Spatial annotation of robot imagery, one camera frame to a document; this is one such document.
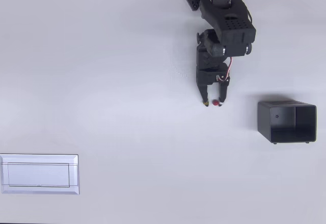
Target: robotic arm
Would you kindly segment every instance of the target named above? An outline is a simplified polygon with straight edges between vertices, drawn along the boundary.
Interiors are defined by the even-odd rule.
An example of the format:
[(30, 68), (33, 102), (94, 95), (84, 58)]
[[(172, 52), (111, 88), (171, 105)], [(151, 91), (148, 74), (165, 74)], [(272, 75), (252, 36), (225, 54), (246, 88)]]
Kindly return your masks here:
[[(214, 105), (222, 106), (230, 82), (232, 57), (250, 54), (256, 29), (242, 0), (187, 0), (193, 11), (200, 9), (202, 18), (213, 29), (197, 34), (197, 85), (208, 106), (207, 85), (220, 83), (220, 98)], [(224, 61), (230, 57), (230, 65)]]

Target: small red ball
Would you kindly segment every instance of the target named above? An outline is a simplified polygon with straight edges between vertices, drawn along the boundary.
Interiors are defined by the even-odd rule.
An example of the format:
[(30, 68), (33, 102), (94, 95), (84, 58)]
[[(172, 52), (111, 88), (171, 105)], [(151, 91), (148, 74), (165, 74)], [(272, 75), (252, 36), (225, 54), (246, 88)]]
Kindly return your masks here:
[(213, 100), (213, 105), (214, 106), (218, 106), (220, 103), (219, 103), (219, 101), (217, 101), (217, 100)]

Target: red wire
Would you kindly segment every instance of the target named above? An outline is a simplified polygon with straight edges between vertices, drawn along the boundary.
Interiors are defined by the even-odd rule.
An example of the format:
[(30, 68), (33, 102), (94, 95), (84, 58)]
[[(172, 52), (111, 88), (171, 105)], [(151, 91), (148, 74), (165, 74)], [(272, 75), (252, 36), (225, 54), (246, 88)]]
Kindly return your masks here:
[(232, 61), (233, 61), (233, 58), (232, 58), (232, 57), (230, 57), (230, 64), (229, 64), (229, 67), (228, 67), (228, 72), (226, 73), (226, 77), (225, 77), (225, 79), (224, 79), (224, 80), (222, 80), (222, 79), (220, 78), (220, 76), (218, 76), (218, 78), (219, 78), (219, 80), (220, 80), (221, 82), (225, 82), (225, 81), (226, 81), (226, 79), (229, 77), (229, 73), (230, 73), (230, 69), (231, 69)]

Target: black container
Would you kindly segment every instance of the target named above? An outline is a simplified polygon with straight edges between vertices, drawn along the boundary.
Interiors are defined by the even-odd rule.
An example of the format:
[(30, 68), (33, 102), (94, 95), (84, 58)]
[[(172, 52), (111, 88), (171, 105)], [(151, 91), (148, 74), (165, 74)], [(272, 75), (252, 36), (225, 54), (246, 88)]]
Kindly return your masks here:
[(274, 144), (314, 142), (317, 108), (298, 101), (259, 102), (258, 131)]

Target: open black box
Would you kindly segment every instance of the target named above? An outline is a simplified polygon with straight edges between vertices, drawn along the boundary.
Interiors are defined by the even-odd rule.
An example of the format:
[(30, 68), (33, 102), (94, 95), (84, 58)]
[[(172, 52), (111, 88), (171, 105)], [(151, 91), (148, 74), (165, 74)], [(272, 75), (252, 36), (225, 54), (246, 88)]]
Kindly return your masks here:
[(258, 131), (274, 144), (314, 142), (317, 108), (298, 101), (259, 102)]

